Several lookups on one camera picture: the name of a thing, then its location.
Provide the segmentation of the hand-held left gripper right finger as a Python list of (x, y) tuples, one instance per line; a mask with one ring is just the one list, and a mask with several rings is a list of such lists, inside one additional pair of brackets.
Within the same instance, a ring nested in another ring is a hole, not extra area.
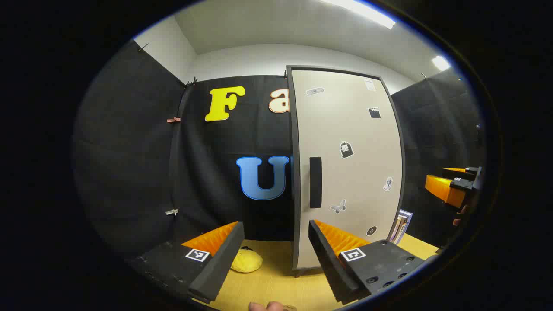
[(310, 220), (308, 238), (337, 302), (347, 305), (380, 295), (425, 261), (389, 242), (366, 240), (318, 220)]

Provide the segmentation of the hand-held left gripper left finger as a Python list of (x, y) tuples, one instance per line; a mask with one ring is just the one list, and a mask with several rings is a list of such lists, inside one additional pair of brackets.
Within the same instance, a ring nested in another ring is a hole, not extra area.
[(243, 222), (235, 221), (187, 242), (166, 241), (130, 265), (180, 300), (209, 304), (218, 296), (244, 236)]

